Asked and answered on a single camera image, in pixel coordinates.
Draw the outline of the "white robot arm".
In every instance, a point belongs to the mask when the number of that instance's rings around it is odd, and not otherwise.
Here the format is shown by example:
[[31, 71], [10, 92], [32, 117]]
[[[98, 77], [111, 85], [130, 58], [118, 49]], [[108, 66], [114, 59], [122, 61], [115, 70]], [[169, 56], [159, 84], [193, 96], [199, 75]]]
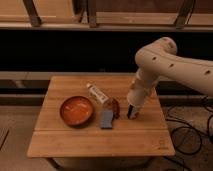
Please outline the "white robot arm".
[[131, 100], [147, 96], [159, 76], [175, 80], [200, 93], [213, 97], [213, 62], [176, 55], [177, 45], [163, 37], [136, 52], [136, 80], [128, 93]]

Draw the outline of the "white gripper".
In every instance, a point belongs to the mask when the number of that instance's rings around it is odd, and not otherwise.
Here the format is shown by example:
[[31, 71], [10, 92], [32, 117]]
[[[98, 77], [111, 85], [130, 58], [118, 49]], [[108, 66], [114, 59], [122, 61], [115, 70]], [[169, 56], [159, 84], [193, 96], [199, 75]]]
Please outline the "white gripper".
[[131, 83], [129, 94], [136, 96], [149, 96], [151, 90], [157, 85], [158, 76], [148, 70], [138, 69]]

